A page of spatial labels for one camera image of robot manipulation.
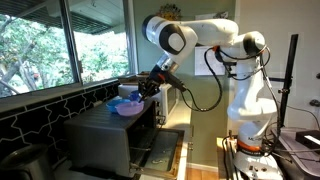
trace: kitchen counter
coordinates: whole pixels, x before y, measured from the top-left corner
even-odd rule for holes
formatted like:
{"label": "kitchen counter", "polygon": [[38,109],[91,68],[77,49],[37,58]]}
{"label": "kitchen counter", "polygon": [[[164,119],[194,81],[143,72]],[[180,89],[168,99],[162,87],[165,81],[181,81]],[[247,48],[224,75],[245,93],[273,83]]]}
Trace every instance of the kitchen counter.
{"label": "kitchen counter", "polygon": [[[167,123],[162,128],[184,130],[184,139],[179,163],[178,180],[184,180],[187,166],[188,142],[190,141],[191,109],[183,101],[180,101],[172,114],[169,115]],[[86,175],[81,172],[70,171],[71,161],[67,160],[55,170],[56,180],[103,180],[102,178]],[[140,180],[160,180],[152,176],[141,175]]]}

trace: blue bowl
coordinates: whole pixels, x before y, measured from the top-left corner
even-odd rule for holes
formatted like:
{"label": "blue bowl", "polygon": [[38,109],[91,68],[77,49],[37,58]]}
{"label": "blue bowl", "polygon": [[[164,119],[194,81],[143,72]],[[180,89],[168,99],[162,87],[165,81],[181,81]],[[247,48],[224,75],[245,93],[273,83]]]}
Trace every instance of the blue bowl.
{"label": "blue bowl", "polygon": [[125,103],[125,102],[130,102],[130,100],[129,99],[114,99],[114,100],[109,101],[106,106],[110,112],[118,113],[118,111],[116,109],[116,105],[121,104],[121,103]]}

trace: wall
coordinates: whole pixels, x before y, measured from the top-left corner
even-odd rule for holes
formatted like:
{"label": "wall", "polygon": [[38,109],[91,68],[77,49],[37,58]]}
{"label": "wall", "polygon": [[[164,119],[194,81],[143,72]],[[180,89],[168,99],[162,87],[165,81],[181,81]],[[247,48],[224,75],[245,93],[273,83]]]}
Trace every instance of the wall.
{"label": "wall", "polygon": [[46,144],[52,165],[68,153],[63,122],[118,94],[119,82],[109,82],[38,103],[0,112],[0,161],[30,144]]}
{"label": "wall", "polygon": [[[288,105],[311,111],[319,118],[319,108],[309,105],[312,99],[320,99],[320,1],[317,0],[241,0],[238,1],[240,33],[257,30],[265,36],[271,49],[271,60],[267,66],[270,77],[284,78],[290,38],[299,34],[293,69],[293,82]],[[277,93],[283,83],[272,82]],[[265,90],[261,95],[270,97]],[[285,126],[317,128],[315,118],[308,113],[287,108]]]}
{"label": "wall", "polygon": [[[136,37],[138,49],[139,71],[150,71],[162,51],[145,40],[141,34],[143,20],[158,12],[160,6],[167,3],[174,3],[181,9],[182,20],[194,20],[195,15],[216,13],[222,11],[229,12],[229,18],[234,18],[235,0],[160,0],[144,1],[134,0],[134,15],[136,24]],[[212,76],[194,76],[194,53],[192,53],[177,70],[176,76],[179,77],[186,86],[192,91],[196,102],[201,108],[211,106],[218,96],[218,86]],[[228,79],[225,76],[219,77],[223,86],[223,98],[219,106],[206,113],[192,112],[191,124],[194,125],[194,150],[191,162],[196,164],[217,166],[216,161],[216,137],[226,135],[227,116],[226,107],[228,105]]]}

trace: window frame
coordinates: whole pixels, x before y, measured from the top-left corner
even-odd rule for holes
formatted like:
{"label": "window frame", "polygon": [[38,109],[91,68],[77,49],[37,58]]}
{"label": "window frame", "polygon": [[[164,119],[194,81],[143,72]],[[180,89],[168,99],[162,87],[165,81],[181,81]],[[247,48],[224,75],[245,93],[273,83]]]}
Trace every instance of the window frame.
{"label": "window frame", "polygon": [[[136,74],[138,71],[137,52],[136,52],[136,37],[135,37],[135,23],[134,23],[134,10],[133,0],[122,0],[124,17],[125,17],[125,32],[127,34],[127,48],[129,57],[129,69],[132,74]],[[37,91],[31,91],[28,93],[18,94],[9,97],[0,98],[0,112],[5,112],[10,109],[23,107],[32,103],[52,99],[79,90],[84,90],[90,87],[106,84],[109,82],[117,81],[117,77],[105,79],[96,82],[90,82],[83,84],[81,78],[81,62],[77,57],[76,44],[71,25],[71,16],[69,11],[68,0],[59,0],[61,10],[61,21],[65,32],[66,43],[69,53],[70,66],[72,69],[72,75],[74,77],[74,83],[62,85],[59,87],[52,87]]]}

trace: wooden floor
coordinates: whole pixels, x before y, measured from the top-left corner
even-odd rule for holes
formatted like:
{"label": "wooden floor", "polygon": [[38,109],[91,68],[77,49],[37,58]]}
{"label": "wooden floor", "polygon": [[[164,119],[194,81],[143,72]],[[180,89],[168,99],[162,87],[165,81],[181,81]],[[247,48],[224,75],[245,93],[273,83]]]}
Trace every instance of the wooden floor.
{"label": "wooden floor", "polygon": [[186,180],[217,180],[218,172],[187,168]]}

